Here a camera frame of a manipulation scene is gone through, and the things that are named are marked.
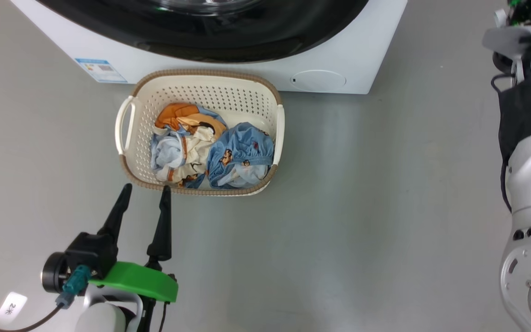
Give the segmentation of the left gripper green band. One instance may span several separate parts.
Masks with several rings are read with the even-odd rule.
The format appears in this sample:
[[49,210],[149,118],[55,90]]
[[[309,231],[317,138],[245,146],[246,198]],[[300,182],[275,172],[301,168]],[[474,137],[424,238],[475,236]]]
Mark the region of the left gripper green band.
[[[97,231],[117,240],[133,185],[127,183]],[[149,332],[155,305],[169,304],[178,297],[173,274],[162,272],[161,262],[171,259],[171,187],[164,186],[159,202],[160,215],[153,240],[146,250],[146,266],[117,262],[103,279],[92,279],[88,289],[89,332]]]

